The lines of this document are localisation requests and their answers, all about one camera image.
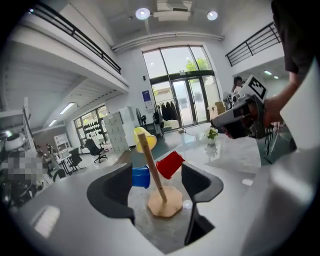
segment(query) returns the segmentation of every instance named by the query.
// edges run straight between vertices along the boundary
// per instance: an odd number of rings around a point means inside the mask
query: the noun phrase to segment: blue poster
[[[142,92],[142,96],[143,96],[143,101],[144,102],[151,101],[150,94],[149,94],[148,90],[143,91]]]

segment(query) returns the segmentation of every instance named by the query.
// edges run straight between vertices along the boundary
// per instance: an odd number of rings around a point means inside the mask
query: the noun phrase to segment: wooden pole
[[[141,147],[142,147],[146,162],[147,162],[147,164],[149,166],[149,170],[150,170],[150,172],[152,174],[152,177],[153,177],[153,180],[155,182],[155,185],[158,188],[158,191],[159,191],[159,193],[160,193],[160,195],[162,197],[162,200],[164,202],[167,202],[167,196],[166,196],[166,193],[164,191],[164,188],[162,187],[162,184],[161,184],[161,181],[160,181],[160,177],[159,177],[159,173],[158,173],[157,167],[155,165],[154,158],[152,156],[150,147],[148,145],[148,141],[147,141],[146,135],[144,133],[141,133],[141,134],[137,134],[137,136],[138,136],[139,142],[141,144]]]

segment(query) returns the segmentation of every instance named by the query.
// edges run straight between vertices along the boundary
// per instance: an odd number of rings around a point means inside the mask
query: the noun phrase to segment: ceiling air conditioner
[[[157,11],[153,17],[158,18],[160,22],[167,21],[187,21],[190,17],[192,2],[182,1],[170,3],[165,0],[157,1]]]

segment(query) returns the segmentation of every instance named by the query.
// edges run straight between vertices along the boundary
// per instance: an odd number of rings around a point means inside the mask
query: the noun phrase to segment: blue cup
[[[150,172],[147,166],[132,168],[132,186],[144,187],[147,189],[150,185]]]

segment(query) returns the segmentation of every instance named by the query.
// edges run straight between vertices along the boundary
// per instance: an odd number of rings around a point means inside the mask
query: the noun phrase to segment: white cabinet
[[[66,133],[54,136],[54,141],[56,148],[59,152],[70,148],[70,144]]]

